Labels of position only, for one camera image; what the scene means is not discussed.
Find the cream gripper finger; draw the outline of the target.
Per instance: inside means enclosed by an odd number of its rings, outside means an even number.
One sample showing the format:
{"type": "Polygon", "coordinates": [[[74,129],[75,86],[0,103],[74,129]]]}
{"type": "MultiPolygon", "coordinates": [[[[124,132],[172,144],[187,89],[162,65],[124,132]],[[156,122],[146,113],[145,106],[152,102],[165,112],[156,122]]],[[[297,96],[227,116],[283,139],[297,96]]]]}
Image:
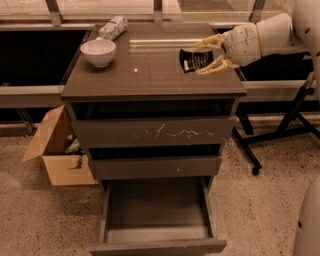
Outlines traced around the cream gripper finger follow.
{"type": "Polygon", "coordinates": [[[218,73],[225,71],[228,68],[237,68],[238,65],[234,64],[230,59],[225,59],[222,55],[216,58],[211,64],[208,66],[196,70],[198,75],[207,75],[211,73],[218,73]]]}
{"type": "Polygon", "coordinates": [[[221,49],[226,40],[224,34],[214,34],[194,44],[195,48],[221,49]]]}

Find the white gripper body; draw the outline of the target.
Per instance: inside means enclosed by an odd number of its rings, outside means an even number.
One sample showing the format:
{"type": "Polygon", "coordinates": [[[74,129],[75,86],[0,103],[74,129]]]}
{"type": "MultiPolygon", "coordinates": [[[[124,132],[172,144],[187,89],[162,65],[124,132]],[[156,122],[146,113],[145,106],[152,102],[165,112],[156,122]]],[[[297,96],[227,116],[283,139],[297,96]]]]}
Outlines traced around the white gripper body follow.
{"type": "Polygon", "coordinates": [[[239,25],[224,33],[224,47],[233,64],[247,66],[261,58],[255,24],[239,25]]]}

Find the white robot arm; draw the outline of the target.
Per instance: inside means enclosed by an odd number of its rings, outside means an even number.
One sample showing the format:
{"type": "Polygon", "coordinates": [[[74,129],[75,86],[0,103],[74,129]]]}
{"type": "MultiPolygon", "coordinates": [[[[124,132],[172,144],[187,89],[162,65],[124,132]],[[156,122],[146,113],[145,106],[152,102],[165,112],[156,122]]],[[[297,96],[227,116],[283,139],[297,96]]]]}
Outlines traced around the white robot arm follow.
{"type": "MultiPolygon", "coordinates": [[[[290,15],[235,27],[207,37],[197,48],[223,48],[225,53],[196,71],[199,75],[246,66],[272,54],[307,51],[320,90],[320,0],[295,0],[290,15]]],[[[292,256],[320,256],[320,177],[309,185],[300,210],[292,256]]]]}

